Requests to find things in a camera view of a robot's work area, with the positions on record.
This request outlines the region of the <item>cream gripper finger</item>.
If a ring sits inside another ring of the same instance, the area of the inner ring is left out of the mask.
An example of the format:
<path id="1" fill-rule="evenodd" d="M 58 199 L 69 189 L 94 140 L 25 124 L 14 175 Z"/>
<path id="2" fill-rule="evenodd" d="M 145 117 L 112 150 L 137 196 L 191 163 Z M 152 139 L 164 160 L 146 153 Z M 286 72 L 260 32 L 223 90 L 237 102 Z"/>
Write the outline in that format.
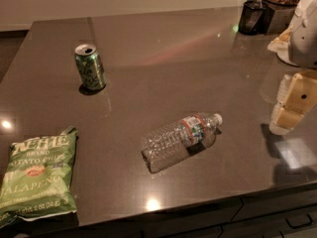
<path id="1" fill-rule="evenodd" d="M 317 104 L 317 71 L 286 74 L 280 82 L 269 130 L 275 135 L 291 132 Z"/>
<path id="2" fill-rule="evenodd" d="M 274 53 L 277 53 L 281 49 L 285 49 L 289 43 L 290 35 L 291 29 L 287 28 L 268 44 L 267 49 Z"/>

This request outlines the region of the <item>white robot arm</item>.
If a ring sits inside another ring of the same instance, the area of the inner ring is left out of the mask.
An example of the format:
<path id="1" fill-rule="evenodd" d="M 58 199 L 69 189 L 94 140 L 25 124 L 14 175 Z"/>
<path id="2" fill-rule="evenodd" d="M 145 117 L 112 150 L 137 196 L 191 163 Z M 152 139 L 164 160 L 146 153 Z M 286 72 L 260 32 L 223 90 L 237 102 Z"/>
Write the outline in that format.
<path id="1" fill-rule="evenodd" d="M 301 0 L 288 28 L 267 49 L 302 68 L 283 77 L 270 118 L 271 133 L 286 135 L 317 104 L 317 0 Z"/>

